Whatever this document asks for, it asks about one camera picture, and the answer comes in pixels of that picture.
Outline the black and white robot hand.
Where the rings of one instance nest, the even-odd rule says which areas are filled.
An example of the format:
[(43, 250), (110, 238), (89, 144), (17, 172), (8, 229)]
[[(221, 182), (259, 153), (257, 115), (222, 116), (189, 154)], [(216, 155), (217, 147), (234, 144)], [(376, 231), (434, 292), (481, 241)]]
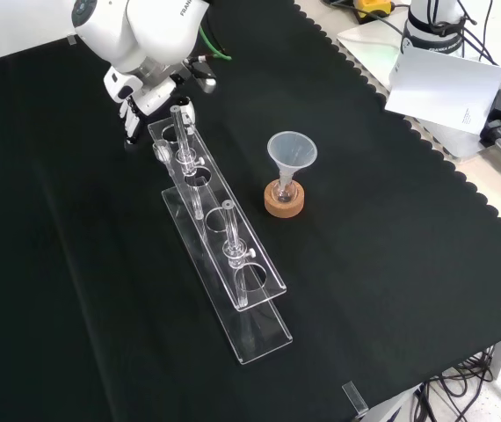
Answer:
[(175, 90), (192, 76), (183, 64), (169, 66), (162, 73), (145, 76), (122, 74), (111, 67), (104, 76), (104, 85), (111, 99), (119, 105), (124, 125), (125, 145), (133, 147), (147, 118), (158, 112), (171, 99)]

